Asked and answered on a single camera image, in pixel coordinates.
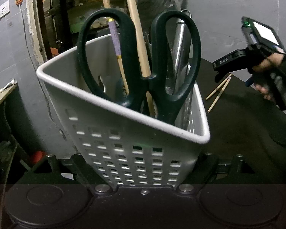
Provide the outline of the person's right hand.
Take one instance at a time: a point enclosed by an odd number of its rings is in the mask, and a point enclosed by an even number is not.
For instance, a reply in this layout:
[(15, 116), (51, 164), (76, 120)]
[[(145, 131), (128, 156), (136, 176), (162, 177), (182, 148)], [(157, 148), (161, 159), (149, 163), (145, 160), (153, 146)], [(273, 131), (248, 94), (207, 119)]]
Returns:
[(263, 95), (264, 99), (274, 103), (275, 98), (273, 97), (271, 88), (267, 83), (269, 80), (272, 81), (271, 74), (273, 73), (273, 68), (279, 67), (283, 61), (283, 58), (284, 54), (273, 53), (264, 59), (260, 64), (252, 68), (254, 74), (258, 74), (262, 77), (262, 79), (257, 79), (257, 81), (254, 83), (255, 89)]

